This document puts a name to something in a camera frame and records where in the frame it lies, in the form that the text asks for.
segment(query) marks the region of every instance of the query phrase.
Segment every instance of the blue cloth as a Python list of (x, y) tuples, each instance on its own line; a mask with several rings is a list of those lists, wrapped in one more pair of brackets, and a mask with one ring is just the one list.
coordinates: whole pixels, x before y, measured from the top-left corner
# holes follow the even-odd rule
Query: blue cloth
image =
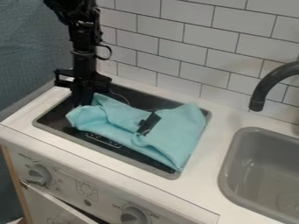
[(180, 172), (205, 128), (205, 117), (195, 103), (156, 114), (161, 120), (143, 136), (136, 132), (150, 112), (95, 94), (92, 106), (78, 107), (66, 118), (78, 130), (107, 137)]

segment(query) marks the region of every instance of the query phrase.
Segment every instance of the sink rim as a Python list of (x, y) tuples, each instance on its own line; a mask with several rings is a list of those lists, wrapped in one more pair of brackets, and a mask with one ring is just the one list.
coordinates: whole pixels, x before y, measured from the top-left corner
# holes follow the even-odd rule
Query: sink rim
[(232, 203), (243, 207), (251, 212), (255, 212), (261, 215), (264, 215), (270, 219), (274, 219), (276, 221), (280, 221), (287, 224), (298, 224), (299, 218), (296, 219), (290, 215), (287, 215), (282, 212), (276, 212), (270, 208), (267, 208), (265, 206), (262, 206), (256, 202), (251, 201), (250, 199), (245, 199), (239, 195), (237, 195), (231, 187), (228, 184), (228, 171), (232, 167), (233, 159), (236, 154), (236, 152), (239, 150), (238, 147), (234, 147), (234, 145), (238, 145), (241, 141), (241, 136), (243, 136), (245, 133), (248, 132), (262, 132), (265, 135), (271, 134), (272, 137), (278, 136), (283, 137), (283, 139), (290, 141), (292, 143), (296, 143), (299, 145), (299, 139), (292, 137), (292, 136), (286, 136), (277, 132), (273, 132), (268, 129), (262, 129), (257, 127), (246, 127), (239, 129), (235, 134), (233, 135), (233, 139), (229, 145), (228, 151), (226, 153), (225, 159), (223, 160), (223, 163), (221, 165), (217, 184), (218, 188), (220, 189), (221, 193)]

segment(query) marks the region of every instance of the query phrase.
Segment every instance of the blue wall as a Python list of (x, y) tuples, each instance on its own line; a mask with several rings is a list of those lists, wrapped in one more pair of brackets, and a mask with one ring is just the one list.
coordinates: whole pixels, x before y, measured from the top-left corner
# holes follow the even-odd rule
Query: blue wall
[(43, 0), (0, 0), (0, 111), (70, 67), (67, 28)]

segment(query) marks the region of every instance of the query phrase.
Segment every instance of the oven door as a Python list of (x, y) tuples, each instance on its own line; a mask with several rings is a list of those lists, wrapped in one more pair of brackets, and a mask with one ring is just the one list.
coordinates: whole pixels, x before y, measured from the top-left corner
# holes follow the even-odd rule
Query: oven door
[(33, 224), (107, 224), (26, 183), (21, 185)]

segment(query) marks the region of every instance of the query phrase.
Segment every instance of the black faucet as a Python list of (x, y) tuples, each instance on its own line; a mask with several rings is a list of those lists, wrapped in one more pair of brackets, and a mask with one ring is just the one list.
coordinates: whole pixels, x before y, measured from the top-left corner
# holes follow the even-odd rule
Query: black faucet
[(299, 74), (299, 61), (279, 66), (267, 74), (257, 85), (250, 99), (249, 108), (252, 111), (262, 111), (268, 92), (280, 81)]

